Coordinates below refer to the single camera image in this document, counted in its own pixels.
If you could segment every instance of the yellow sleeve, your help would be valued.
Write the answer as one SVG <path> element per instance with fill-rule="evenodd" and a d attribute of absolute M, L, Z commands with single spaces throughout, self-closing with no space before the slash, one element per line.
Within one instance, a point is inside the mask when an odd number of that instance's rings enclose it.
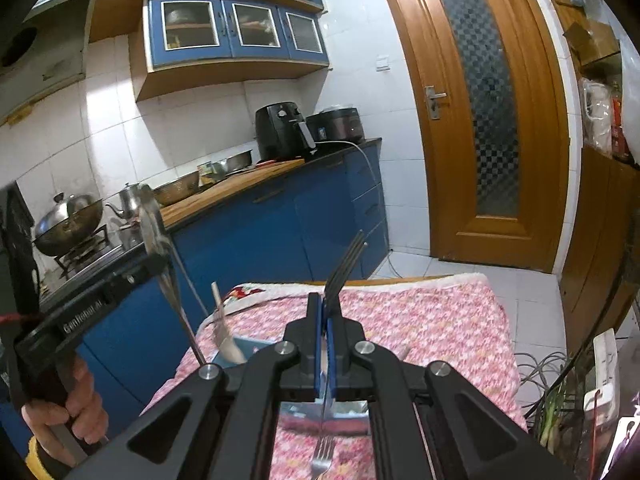
<path fill-rule="evenodd" d="M 34 436 L 29 441 L 29 453 L 25 460 L 27 467 L 38 480 L 54 480 L 54 478 L 44 469 L 38 457 L 38 441 Z"/>

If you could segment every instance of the door glass panel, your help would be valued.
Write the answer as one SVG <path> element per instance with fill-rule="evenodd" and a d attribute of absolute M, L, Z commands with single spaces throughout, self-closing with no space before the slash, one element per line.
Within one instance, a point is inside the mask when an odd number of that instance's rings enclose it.
<path fill-rule="evenodd" d="M 167 50 L 219 45 L 211 2 L 162 2 L 162 26 Z"/>
<path fill-rule="evenodd" d="M 287 12 L 287 20 L 293 37 L 293 43 L 296 50 L 305 50 L 307 52 L 317 52 L 322 54 L 320 47 L 320 39 L 316 30 L 316 22 L 306 16 L 299 16 Z"/>
<path fill-rule="evenodd" d="M 233 6 L 242 46 L 280 46 L 271 9 L 243 4 Z"/>
<path fill-rule="evenodd" d="M 511 72 L 487 0 L 441 0 L 465 73 L 476 147 L 476 214 L 516 218 L 518 128 Z"/>

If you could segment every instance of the metal kettle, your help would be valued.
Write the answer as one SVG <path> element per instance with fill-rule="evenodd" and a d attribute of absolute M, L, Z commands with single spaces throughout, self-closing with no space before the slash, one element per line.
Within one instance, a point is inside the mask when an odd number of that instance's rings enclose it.
<path fill-rule="evenodd" d="M 140 214 L 140 187 L 138 184 L 130 184 L 127 182 L 124 188 L 118 193 L 120 201 L 122 202 L 122 209 L 117 209 L 113 204 L 107 204 L 118 218 L 125 221 L 133 220 Z"/>

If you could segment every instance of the pink floral tablecloth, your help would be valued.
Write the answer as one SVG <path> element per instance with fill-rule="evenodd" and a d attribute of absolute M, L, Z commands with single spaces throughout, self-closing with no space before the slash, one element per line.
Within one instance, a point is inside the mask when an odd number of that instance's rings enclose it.
<path fill-rule="evenodd" d="M 322 287 L 259 283 L 238 286 L 224 302 L 229 328 L 237 336 L 281 340 L 285 325 L 305 315 L 306 295 L 312 291 L 321 292 Z M 526 428 L 514 399 L 519 379 L 508 318 L 482 274 L 347 287 L 340 294 L 340 302 L 345 317 L 362 323 L 367 339 L 396 354 L 409 346 L 411 350 L 405 361 L 415 365 L 448 361 L 496 406 Z M 212 342 L 209 319 L 200 326 L 197 340 L 204 354 L 213 358 L 217 349 Z M 156 392 L 146 409 L 197 367 L 189 350 L 175 377 Z M 270 478 L 308 478 L 315 444 L 315 437 L 278 428 Z M 336 438 L 332 467 L 323 479 L 374 478 L 370 439 Z"/>

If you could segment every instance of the checkered glass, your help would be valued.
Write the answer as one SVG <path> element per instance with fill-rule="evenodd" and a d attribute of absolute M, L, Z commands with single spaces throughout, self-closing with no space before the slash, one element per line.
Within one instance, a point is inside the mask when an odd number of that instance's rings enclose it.
<path fill-rule="evenodd" d="M 441 0 L 458 46 L 474 122 L 476 214 L 518 216 L 518 130 L 511 73 L 486 0 Z"/>

